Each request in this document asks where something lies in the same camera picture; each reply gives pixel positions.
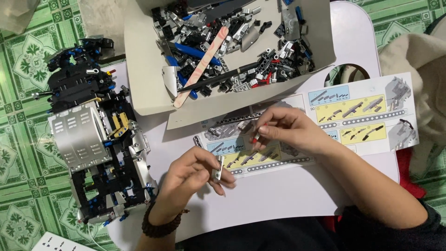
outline lego technic car model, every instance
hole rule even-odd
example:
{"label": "lego technic car model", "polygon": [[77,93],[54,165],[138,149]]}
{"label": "lego technic car model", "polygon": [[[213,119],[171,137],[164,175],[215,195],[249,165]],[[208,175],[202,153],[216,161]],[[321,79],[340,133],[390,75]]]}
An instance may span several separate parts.
{"label": "lego technic car model", "polygon": [[[101,71],[101,50],[113,48],[107,38],[84,38],[47,59],[53,74],[49,91],[51,133],[68,166],[71,191],[84,224],[124,220],[133,209],[145,208],[157,193],[148,172],[150,151],[126,97],[125,86],[116,93],[113,71]],[[91,175],[93,183],[86,185]],[[87,193],[96,195],[87,199]]]}

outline white table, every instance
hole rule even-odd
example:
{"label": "white table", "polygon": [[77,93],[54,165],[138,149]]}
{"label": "white table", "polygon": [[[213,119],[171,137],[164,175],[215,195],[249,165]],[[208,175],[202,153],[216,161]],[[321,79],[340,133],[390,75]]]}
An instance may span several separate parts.
{"label": "white table", "polygon": [[[336,66],[346,63],[364,68],[371,78],[380,76],[375,36],[369,16],[357,5],[339,1],[330,4]],[[323,87],[325,77],[334,66],[306,81],[299,91]],[[117,86],[128,86],[126,64],[117,69]],[[169,115],[160,113],[137,116],[151,146],[147,163],[150,174],[160,182],[170,163],[191,148],[196,135],[194,126],[166,130]],[[364,156],[364,159],[391,179],[399,182],[393,152]],[[351,201],[340,185],[317,165],[293,167],[281,171],[237,180],[237,188],[226,191],[226,198],[211,192],[209,186],[194,195],[182,216],[176,241],[230,226],[276,218],[334,215]],[[123,222],[108,225],[111,239],[122,250],[133,250],[141,234],[144,212],[132,214]]]}

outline cardboard box lid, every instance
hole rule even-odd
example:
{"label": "cardboard box lid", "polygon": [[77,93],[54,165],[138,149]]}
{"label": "cardboard box lid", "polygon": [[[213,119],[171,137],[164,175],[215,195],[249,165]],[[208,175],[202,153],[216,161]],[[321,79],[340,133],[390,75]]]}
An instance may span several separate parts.
{"label": "cardboard box lid", "polygon": [[[211,96],[203,97],[199,94],[197,100],[188,98],[181,108],[174,108],[161,75],[162,67],[168,64],[156,44],[158,35],[150,17],[152,8],[169,2],[173,1],[129,0],[124,17],[125,50],[133,107],[140,115],[174,111],[169,117],[168,130],[261,102],[298,86],[314,75],[307,74],[284,83],[244,92],[219,93],[216,87]],[[296,5],[301,7],[303,18],[307,20],[309,32],[306,38],[310,43],[316,68],[323,69],[333,64],[336,56],[331,33],[330,1],[295,0],[291,6]],[[230,69],[257,61],[257,55],[267,48],[277,50],[279,38],[273,34],[281,23],[277,1],[257,0],[245,8],[254,9],[258,6],[262,7],[262,11],[254,16],[253,21],[272,21],[273,25],[246,52],[237,51],[223,57]]]}

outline left hand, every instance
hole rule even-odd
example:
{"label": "left hand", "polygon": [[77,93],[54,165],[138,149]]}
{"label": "left hand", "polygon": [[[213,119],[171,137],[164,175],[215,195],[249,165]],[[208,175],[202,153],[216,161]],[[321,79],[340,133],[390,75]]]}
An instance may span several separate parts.
{"label": "left hand", "polygon": [[161,191],[149,214],[149,222],[154,226],[171,222],[187,205],[190,198],[208,182],[221,196],[226,188],[235,188],[234,176],[223,168],[221,180],[214,182],[211,177],[212,169],[220,169],[215,156],[194,146],[173,161],[163,181]]}

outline white cable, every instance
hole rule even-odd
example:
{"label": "white cable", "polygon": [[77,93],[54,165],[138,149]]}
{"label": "white cable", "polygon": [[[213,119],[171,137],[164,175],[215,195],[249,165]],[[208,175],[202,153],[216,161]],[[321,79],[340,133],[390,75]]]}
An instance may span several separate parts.
{"label": "white cable", "polygon": [[90,225],[91,224],[88,224],[88,233],[90,234],[90,237],[91,237],[91,239],[92,239],[92,241],[100,248],[100,249],[102,249],[102,250],[104,250],[104,251],[108,251],[107,249],[105,249],[105,248],[103,248],[102,246],[100,246],[96,241],[95,241],[95,239],[93,238],[93,236],[91,235],[91,231],[90,231]]}

